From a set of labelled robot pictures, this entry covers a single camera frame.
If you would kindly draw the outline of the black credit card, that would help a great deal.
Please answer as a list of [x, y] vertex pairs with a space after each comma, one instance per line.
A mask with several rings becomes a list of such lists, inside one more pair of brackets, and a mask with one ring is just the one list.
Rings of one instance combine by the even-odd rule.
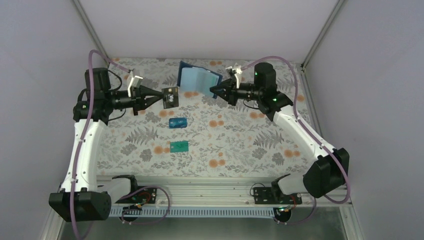
[[163, 88], [162, 102], [164, 109], [179, 107], [179, 88], [177, 86]]

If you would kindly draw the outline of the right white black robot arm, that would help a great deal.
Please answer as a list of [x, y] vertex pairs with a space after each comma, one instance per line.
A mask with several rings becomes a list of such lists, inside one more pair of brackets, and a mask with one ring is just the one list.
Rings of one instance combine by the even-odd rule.
[[241, 68], [228, 67], [229, 78], [212, 86], [210, 91], [236, 105], [238, 100], [255, 101], [260, 112], [292, 137], [304, 154], [306, 170], [283, 175], [271, 184], [271, 198], [284, 203], [291, 194], [308, 193], [314, 198], [326, 197], [348, 183], [349, 153], [336, 149], [324, 140], [296, 109], [295, 103], [277, 87], [272, 64], [260, 62], [254, 66], [253, 83], [241, 83]]

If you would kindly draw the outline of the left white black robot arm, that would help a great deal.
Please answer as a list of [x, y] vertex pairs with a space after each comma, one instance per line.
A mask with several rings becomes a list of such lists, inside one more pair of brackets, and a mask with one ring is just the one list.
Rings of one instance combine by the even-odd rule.
[[112, 204], [120, 199], [131, 203], [139, 197], [134, 175], [118, 175], [110, 183], [98, 185], [101, 138], [113, 111], [145, 110], [164, 94], [143, 85], [129, 90], [112, 88], [110, 73], [104, 67], [86, 70], [86, 88], [73, 108], [74, 144], [69, 167], [58, 192], [48, 199], [50, 207], [68, 223], [106, 220]]

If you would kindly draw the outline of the green credit card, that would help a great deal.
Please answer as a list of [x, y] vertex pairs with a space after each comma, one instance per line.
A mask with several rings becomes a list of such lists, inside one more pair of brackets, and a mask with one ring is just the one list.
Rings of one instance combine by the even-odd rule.
[[171, 153], [183, 153], [189, 151], [189, 142], [184, 141], [175, 141], [170, 143], [170, 152]]

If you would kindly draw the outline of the blue card holder wallet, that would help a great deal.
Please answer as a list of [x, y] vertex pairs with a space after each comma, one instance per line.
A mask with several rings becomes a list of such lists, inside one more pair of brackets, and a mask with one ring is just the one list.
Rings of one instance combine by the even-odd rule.
[[221, 83], [223, 76], [204, 67], [180, 61], [177, 86], [182, 92], [198, 92], [206, 97], [216, 99], [218, 96], [210, 91]]

